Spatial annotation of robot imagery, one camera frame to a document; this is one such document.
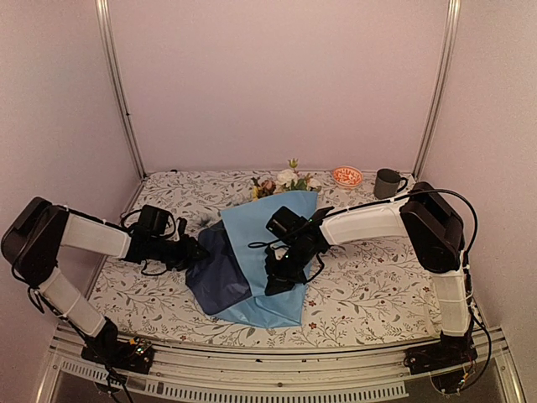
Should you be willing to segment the white fake flower stems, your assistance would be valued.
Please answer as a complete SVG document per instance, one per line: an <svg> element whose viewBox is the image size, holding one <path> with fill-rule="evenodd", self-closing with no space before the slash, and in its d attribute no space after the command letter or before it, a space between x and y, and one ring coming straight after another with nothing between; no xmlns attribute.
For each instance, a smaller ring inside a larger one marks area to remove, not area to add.
<svg viewBox="0 0 537 403"><path fill-rule="evenodd" d="M299 159L288 160L288 167L281 170L274 181L275 193L287 191L313 191L320 192L322 184L310 173L302 175L299 171Z"/></svg>

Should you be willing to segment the aluminium frame post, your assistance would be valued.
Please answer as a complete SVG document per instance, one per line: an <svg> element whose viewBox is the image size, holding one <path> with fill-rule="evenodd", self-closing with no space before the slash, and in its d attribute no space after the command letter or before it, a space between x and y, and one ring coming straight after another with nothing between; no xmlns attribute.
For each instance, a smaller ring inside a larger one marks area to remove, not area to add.
<svg viewBox="0 0 537 403"><path fill-rule="evenodd" d="M102 47L104 50L107 69L112 83L112 91L116 100L117 109L123 127L128 151L133 162L133 167L138 178L142 181L147 177L147 172L143 163L142 154L136 139L128 107L128 100L123 87L123 80L117 57L116 46L113 38L112 20L110 16L109 2L107 0L96 0L96 16L101 35Z"/></svg>
<svg viewBox="0 0 537 403"><path fill-rule="evenodd" d="M433 92L430 100L425 127L420 141L418 154L414 162L412 176L418 180L424 172L428 154L432 145L435 128L441 113L441 104L448 82L451 61L456 45L458 24L461 13L461 0L447 2L446 22L441 43L439 65L435 77Z"/></svg>

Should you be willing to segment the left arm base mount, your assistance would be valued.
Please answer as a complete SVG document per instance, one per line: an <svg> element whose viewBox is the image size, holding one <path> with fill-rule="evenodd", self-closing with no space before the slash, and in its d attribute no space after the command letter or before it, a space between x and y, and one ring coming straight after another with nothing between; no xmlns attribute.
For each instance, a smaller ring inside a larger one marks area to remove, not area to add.
<svg viewBox="0 0 537 403"><path fill-rule="evenodd" d="M118 340L116 336L89 338L82 349L84 360L122 369L137 374L149 374L154 361L151 343L135 337L129 341Z"/></svg>

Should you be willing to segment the pink fake flower stems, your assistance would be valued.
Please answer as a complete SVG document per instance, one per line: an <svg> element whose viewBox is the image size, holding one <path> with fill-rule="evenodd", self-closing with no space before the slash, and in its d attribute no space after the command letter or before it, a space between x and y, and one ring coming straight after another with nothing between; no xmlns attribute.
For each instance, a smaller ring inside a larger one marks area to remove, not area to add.
<svg viewBox="0 0 537 403"><path fill-rule="evenodd" d="M275 181L266 179L261 181L259 177L252 177L253 186L262 186L265 189L265 197L272 196L277 189Z"/></svg>

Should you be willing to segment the front aluminium rail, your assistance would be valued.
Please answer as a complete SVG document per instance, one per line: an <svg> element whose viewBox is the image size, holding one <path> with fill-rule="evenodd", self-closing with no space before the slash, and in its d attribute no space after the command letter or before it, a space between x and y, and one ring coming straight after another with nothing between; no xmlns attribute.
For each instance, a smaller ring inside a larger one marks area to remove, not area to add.
<svg viewBox="0 0 537 403"><path fill-rule="evenodd" d="M59 326L45 360L39 402L525 402L500 328L475 331L478 351L469 386L449 394L452 366L412 374L407 343L343 348L232 348L154 343L147 374L109 379L100 364L81 357L82 343Z"/></svg>

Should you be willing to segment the floral patterned table mat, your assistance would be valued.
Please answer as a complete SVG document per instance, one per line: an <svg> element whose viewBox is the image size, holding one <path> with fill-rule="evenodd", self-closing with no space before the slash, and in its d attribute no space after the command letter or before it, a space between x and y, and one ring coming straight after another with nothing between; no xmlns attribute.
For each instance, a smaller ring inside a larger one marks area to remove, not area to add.
<svg viewBox="0 0 537 403"><path fill-rule="evenodd" d="M318 207L337 210L374 200L373 174L350 191L337 186L330 171L310 174L322 184ZM186 218L187 233L197 235L199 212L219 219L221 211L252 200L252 177L275 179L276 171L154 173L132 211L146 204L161 207ZM423 305L440 305L432 277L420 267L406 236L346 243L321 258L326 266L306 285L297 327L261 328L207 316L186 286L184 272L146 276L141 274L143 264L112 258L104 264L90 302L120 331L181 343L317 349L430 338Z"/></svg>

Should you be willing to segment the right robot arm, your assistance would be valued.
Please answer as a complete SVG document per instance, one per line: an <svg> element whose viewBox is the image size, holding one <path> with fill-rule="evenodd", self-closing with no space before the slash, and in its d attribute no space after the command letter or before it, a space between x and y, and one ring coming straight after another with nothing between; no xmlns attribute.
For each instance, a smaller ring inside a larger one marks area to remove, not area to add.
<svg viewBox="0 0 537 403"><path fill-rule="evenodd" d="M370 238L406 236L421 267L432 277L441 311L441 341L434 359L453 365L471 344L474 319L469 275L471 243L464 239L461 216L445 200L447 190L418 182L409 193L341 210L317 209L309 218L281 207L266 228L286 247L277 255L264 245L266 296L306 284L306 265L331 247Z"/></svg>

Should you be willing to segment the left aluminium frame post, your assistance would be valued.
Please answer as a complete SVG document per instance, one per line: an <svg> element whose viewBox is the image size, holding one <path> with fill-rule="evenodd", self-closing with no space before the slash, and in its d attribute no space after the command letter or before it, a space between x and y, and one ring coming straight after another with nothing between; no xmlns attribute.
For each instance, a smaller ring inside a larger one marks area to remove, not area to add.
<svg viewBox="0 0 537 403"><path fill-rule="evenodd" d="M117 109L123 127L128 151L133 162L133 167L138 178L142 181L147 177L147 172L143 163L142 154L136 139L128 107L128 100L123 87L123 80L117 57L116 46L113 38L112 20L110 16L109 2L107 0L96 0L96 16L101 35L102 47L104 50L107 69L112 83L112 91L116 100Z"/></svg>

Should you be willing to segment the pale blue fake flower stems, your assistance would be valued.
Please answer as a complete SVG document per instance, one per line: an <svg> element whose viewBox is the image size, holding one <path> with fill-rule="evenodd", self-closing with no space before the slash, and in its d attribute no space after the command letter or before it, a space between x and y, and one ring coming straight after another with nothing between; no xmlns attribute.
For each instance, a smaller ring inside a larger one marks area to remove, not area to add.
<svg viewBox="0 0 537 403"><path fill-rule="evenodd" d="M216 220L218 215L212 212L199 212L196 218L196 225L199 229L210 227Z"/></svg>

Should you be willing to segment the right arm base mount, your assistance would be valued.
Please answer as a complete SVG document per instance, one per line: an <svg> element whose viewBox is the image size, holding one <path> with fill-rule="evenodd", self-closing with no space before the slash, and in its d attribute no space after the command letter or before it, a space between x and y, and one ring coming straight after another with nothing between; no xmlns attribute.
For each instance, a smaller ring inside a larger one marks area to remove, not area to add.
<svg viewBox="0 0 537 403"><path fill-rule="evenodd" d="M458 394L469 385L476 359L477 350L471 336L452 337L442 333L439 342L404 351L404 366L412 375L457 367L430 378L435 390L444 395Z"/></svg>

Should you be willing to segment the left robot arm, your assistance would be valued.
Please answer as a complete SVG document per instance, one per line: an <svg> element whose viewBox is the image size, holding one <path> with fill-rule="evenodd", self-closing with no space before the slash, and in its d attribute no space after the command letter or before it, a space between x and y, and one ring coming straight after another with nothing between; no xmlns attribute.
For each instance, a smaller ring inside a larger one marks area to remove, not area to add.
<svg viewBox="0 0 537 403"><path fill-rule="evenodd" d="M14 277L70 322L106 364L118 364L125 355L123 343L117 340L117 326L68 280L60 269L60 258L73 250L185 270L209 255L186 233L184 218L175 219L171 212L150 205L131 214L133 223L114 224L37 196L1 240L1 253Z"/></svg>

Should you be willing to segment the orange patterned bowl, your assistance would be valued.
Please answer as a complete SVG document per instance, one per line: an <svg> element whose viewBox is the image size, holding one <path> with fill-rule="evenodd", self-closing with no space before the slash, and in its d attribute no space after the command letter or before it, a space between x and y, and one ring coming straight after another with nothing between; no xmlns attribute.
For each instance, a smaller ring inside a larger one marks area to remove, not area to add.
<svg viewBox="0 0 537 403"><path fill-rule="evenodd" d="M351 166L339 166L332 171L332 178L343 189L355 189L362 184L362 172Z"/></svg>

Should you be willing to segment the right aluminium frame post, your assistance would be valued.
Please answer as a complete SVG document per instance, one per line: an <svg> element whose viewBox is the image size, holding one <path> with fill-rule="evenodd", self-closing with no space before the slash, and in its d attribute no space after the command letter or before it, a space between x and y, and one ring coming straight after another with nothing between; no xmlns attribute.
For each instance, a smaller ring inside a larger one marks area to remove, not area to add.
<svg viewBox="0 0 537 403"><path fill-rule="evenodd" d="M447 2L446 22L441 43L439 65L435 77L433 92L430 100L425 127L420 141L418 154L414 162L412 176L418 180L424 172L428 154L432 145L435 128L441 113L441 104L448 82L451 61L456 45L458 24L461 13L461 0Z"/></svg>

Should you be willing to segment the dark grey mug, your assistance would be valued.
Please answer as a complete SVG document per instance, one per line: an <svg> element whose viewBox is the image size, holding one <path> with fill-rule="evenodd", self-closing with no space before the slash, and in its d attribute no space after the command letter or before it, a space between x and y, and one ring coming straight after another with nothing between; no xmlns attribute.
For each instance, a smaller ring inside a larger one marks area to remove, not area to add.
<svg viewBox="0 0 537 403"><path fill-rule="evenodd" d="M373 195L379 200L394 197L403 191L408 183L408 179L398 171L382 168L377 171Z"/></svg>

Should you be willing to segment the dark navy tissue paper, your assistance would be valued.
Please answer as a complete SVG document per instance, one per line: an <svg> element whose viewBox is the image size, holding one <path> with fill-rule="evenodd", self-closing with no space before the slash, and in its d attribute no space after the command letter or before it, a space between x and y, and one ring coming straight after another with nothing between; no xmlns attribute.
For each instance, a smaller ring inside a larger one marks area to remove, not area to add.
<svg viewBox="0 0 537 403"><path fill-rule="evenodd" d="M216 315L252 296L222 221L203 229L199 244L209 255L185 273L185 284L201 310Z"/></svg>

